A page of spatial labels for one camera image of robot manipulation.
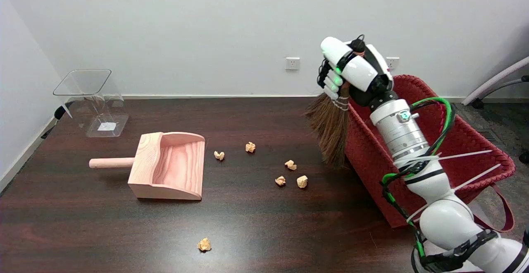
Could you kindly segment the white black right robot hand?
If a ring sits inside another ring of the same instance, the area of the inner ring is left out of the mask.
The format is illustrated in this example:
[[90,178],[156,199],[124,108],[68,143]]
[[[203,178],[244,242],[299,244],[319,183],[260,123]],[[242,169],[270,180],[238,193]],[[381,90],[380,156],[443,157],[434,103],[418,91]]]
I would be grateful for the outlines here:
[[374,111],[386,102],[399,100],[394,80],[382,55],[364,34],[343,42],[326,37],[320,44],[324,56],[317,84],[334,102],[347,96],[357,105]]

